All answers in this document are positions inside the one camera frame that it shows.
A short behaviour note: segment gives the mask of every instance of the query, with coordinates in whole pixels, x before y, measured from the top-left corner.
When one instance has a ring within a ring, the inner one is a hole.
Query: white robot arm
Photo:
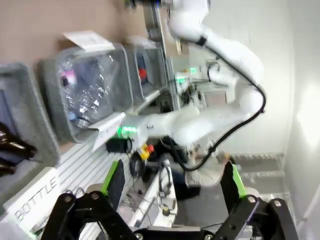
[[[159,4],[154,0],[137,2]],[[195,106],[188,106],[166,114],[148,115],[140,121],[146,128],[147,137],[169,136],[180,146],[190,146],[210,133],[231,128],[209,148],[208,155],[200,164],[192,168],[182,166],[184,170],[193,171],[203,166],[227,137],[264,111],[266,96],[258,86],[263,78],[264,67],[245,45],[220,37],[202,24],[209,12],[210,0],[162,0],[160,4],[170,9],[168,26],[174,37],[216,54],[240,77],[236,83],[224,82],[232,85],[235,91],[234,101],[227,105],[210,107],[201,112]]]

